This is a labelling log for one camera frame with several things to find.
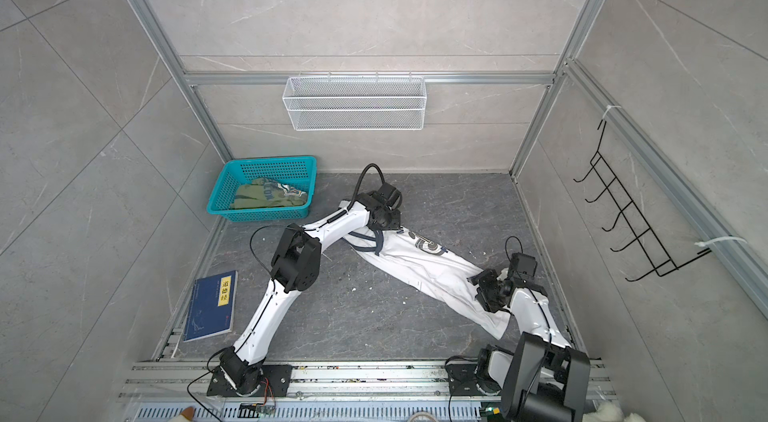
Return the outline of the white tank top navy trim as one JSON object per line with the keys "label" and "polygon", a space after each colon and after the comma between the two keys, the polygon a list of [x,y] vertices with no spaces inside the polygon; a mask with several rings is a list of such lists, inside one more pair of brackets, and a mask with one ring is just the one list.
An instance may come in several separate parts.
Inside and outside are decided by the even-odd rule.
{"label": "white tank top navy trim", "polygon": [[445,303],[495,339],[506,332],[511,315],[489,312],[476,300],[470,279],[481,269],[439,243],[406,227],[374,231],[364,226],[344,240],[374,267]]}

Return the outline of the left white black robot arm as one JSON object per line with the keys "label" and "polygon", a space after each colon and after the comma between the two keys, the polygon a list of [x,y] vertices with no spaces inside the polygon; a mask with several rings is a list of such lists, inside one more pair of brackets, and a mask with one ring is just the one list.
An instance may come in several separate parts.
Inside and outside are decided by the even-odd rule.
{"label": "left white black robot arm", "polygon": [[219,355],[219,371],[237,395],[249,396],[262,385],[262,364],[270,343],[290,306],[317,280],[323,251],[364,228],[373,232],[374,249],[379,250],[384,233],[401,228],[400,204],[401,192],[384,182],[318,222],[285,228],[271,259],[270,282],[262,301],[243,333]]}

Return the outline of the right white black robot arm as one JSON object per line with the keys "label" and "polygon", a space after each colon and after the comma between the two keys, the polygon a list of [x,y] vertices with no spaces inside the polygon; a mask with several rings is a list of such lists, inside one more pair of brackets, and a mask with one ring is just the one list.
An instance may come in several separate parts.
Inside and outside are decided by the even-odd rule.
{"label": "right white black robot arm", "polygon": [[534,282],[538,261],[515,252],[507,271],[485,269],[469,278],[475,299],[488,312],[507,312],[520,337],[512,351],[481,351],[476,377],[500,396],[506,421],[580,421],[590,380],[589,357],[572,346],[559,329],[542,286]]}

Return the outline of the green camouflage tank top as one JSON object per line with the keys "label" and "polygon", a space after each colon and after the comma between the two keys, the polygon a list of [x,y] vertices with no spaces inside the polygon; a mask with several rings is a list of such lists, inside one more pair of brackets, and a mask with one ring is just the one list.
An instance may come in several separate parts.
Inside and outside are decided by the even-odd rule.
{"label": "green camouflage tank top", "polygon": [[306,191],[275,179],[260,177],[237,188],[230,208],[238,210],[300,207],[304,206],[308,199]]}

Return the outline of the teal plastic basket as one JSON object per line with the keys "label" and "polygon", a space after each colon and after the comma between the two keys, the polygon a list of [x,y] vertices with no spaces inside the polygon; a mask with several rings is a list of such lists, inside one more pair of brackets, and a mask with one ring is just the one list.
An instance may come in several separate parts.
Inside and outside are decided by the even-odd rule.
{"label": "teal plastic basket", "polygon": [[218,176],[207,212],[232,222],[304,218],[316,175],[313,156],[232,160]]}

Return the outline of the white plush toy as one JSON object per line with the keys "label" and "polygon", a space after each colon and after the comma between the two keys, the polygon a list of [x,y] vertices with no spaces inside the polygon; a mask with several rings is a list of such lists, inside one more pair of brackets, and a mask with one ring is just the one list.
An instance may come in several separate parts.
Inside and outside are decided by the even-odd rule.
{"label": "white plush toy", "polygon": [[625,415],[621,408],[608,401],[602,402],[599,407],[594,411],[587,413],[582,418],[583,422],[645,422],[645,419],[636,414],[631,413]]}

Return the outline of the blue book yellow label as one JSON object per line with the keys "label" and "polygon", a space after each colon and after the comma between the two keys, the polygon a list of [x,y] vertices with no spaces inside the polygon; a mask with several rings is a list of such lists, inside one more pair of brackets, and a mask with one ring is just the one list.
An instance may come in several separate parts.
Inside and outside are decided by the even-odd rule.
{"label": "blue book yellow label", "polygon": [[238,272],[230,270],[195,280],[183,341],[209,338],[232,330]]}

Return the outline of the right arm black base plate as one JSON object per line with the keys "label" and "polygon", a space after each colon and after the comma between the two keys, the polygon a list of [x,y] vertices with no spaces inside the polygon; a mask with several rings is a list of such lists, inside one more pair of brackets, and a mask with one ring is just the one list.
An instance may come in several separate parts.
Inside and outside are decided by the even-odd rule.
{"label": "right arm black base plate", "polygon": [[451,361],[445,366],[449,393],[454,397],[497,396],[500,386],[492,379],[476,374],[477,364],[470,361]]}

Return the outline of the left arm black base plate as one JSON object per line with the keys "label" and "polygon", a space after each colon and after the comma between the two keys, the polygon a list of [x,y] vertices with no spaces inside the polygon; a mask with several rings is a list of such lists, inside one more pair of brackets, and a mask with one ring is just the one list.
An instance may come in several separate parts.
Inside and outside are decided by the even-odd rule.
{"label": "left arm black base plate", "polygon": [[246,374],[239,385],[233,385],[226,372],[213,370],[206,395],[232,397],[284,397],[287,395],[293,367],[291,365],[263,365],[259,371]]}

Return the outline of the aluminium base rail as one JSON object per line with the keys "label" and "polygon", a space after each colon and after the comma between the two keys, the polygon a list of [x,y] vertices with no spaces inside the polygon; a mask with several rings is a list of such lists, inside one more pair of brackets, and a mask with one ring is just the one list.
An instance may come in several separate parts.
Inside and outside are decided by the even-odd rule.
{"label": "aluminium base rail", "polygon": [[214,365],[202,359],[138,362],[118,383],[123,421],[481,421],[500,396],[454,397],[440,360],[279,361],[291,365],[284,397],[209,397]]}

